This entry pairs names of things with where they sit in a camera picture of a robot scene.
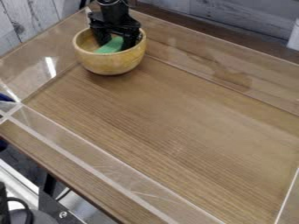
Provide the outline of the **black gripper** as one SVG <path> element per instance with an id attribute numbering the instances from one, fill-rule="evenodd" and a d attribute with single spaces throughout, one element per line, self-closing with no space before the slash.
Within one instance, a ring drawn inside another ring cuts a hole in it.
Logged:
<path id="1" fill-rule="evenodd" d="M 103 46 L 112 37 L 110 30 L 120 30 L 123 32 L 122 50 L 127 50 L 136 45 L 140 39 L 140 23 L 130 15 L 128 0 L 96 0 L 100 7 L 99 11 L 88 14 L 90 27 L 98 44 Z"/>

